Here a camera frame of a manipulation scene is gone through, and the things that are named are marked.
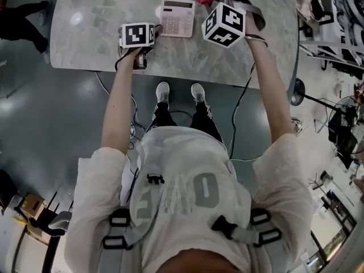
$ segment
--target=desk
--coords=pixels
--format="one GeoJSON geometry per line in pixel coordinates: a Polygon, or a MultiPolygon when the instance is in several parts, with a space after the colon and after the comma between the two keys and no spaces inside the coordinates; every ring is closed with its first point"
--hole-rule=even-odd
{"type": "MultiPolygon", "coordinates": [[[[295,1],[250,1],[265,17],[263,35],[288,88],[297,59],[295,1]]],[[[160,3],[161,0],[57,0],[51,30],[52,66],[114,72],[120,25],[158,24],[155,9],[160,3]]],[[[147,69],[137,73],[245,86],[253,64],[249,46],[241,40],[224,49],[204,41],[201,24],[207,16],[205,7],[196,4],[192,37],[160,37],[148,56],[147,69]]],[[[250,87],[259,88],[255,72],[250,87]]]]}

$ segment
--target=cube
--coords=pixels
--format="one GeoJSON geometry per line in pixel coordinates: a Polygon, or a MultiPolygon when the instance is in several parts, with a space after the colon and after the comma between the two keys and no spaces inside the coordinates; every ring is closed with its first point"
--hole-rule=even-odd
{"type": "Polygon", "coordinates": [[[154,44],[154,23],[126,23],[121,25],[119,44],[123,48],[150,47],[154,44]]]}
{"type": "Polygon", "coordinates": [[[204,40],[230,48],[245,36],[246,11],[220,2],[202,24],[204,40]]]}

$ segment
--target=calculator screen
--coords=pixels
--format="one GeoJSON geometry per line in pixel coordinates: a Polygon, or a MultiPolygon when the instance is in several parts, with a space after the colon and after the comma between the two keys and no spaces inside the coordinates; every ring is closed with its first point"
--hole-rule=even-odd
{"type": "Polygon", "coordinates": [[[192,8],[192,3],[177,2],[177,1],[164,1],[165,6],[176,6],[184,8],[192,8]]]}

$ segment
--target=green floor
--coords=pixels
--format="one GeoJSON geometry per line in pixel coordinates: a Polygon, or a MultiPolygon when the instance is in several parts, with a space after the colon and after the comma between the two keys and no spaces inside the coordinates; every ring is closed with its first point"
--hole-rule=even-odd
{"type": "MultiPolygon", "coordinates": [[[[8,0],[8,6],[41,0],[8,0]]],[[[30,20],[37,24],[37,17],[30,20]]],[[[49,33],[48,28],[39,28],[49,33]]],[[[21,194],[35,192],[67,207],[73,199],[79,157],[90,157],[98,148],[108,95],[96,75],[88,71],[54,69],[43,62],[32,43],[0,40],[0,165],[14,179],[21,194]]],[[[111,89],[114,73],[100,73],[111,89]]],[[[190,80],[133,77],[133,94],[138,117],[145,126],[156,103],[155,87],[166,81],[171,87],[170,109],[193,114],[195,103],[190,80]]],[[[231,115],[242,88],[202,83],[213,119],[227,145],[232,136],[231,115]]],[[[188,126],[185,114],[173,114],[175,121],[188,126]]],[[[253,159],[270,145],[270,133],[260,91],[249,89],[236,116],[237,137],[234,157],[253,159]]],[[[239,181],[256,191],[252,162],[234,162],[239,181]]]]}

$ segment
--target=black pants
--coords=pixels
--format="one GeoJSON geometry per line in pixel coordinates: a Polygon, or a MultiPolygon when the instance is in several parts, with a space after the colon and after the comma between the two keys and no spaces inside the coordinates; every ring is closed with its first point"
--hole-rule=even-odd
{"type": "MultiPolygon", "coordinates": [[[[155,110],[154,114],[155,119],[153,120],[152,126],[177,126],[168,111],[168,104],[166,102],[158,103],[158,108],[155,110]]],[[[216,138],[219,142],[222,142],[216,125],[209,117],[209,114],[210,110],[206,107],[205,103],[202,102],[197,104],[196,113],[193,115],[190,128],[204,131],[216,138]]]]}
{"type": "Polygon", "coordinates": [[[48,6],[47,1],[24,4],[17,8],[5,8],[0,11],[0,38],[7,40],[26,39],[34,43],[35,48],[43,53],[48,47],[48,40],[30,23],[26,17],[48,6]]]}

